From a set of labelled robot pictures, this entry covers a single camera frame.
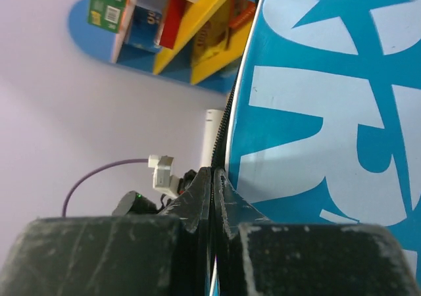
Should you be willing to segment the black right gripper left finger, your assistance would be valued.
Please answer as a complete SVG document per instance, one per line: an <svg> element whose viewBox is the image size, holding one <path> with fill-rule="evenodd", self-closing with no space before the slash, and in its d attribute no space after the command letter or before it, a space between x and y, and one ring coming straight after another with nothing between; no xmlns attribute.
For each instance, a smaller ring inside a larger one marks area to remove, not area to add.
<svg viewBox="0 0 421 296"><path fill-rule="evenodd" d="M208 295L211 170L159 214L29 223L1 270L2 295Z"/></svg>

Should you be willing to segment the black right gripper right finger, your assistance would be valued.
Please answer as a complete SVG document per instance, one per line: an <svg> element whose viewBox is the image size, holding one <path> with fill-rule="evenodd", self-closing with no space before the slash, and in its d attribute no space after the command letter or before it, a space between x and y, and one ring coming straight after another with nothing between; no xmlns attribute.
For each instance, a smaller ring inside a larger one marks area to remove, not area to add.
<svg viewBox="0 0 421 296"><path fill-rule="evenodd" d="M397 240L370 224L271 221L213 173L221 295L419 295Z"/></svg>

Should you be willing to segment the blue sport racket bag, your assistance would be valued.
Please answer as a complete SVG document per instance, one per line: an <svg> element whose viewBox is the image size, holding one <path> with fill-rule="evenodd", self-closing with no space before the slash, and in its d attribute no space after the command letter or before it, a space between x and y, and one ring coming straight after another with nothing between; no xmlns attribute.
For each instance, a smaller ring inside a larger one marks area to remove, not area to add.
<svg viewBox="0 0 421 296"><path fill-rule="evenodd" d="M213 165L282 224L370 224L420 287L420 0L259 0Z"/></svg>

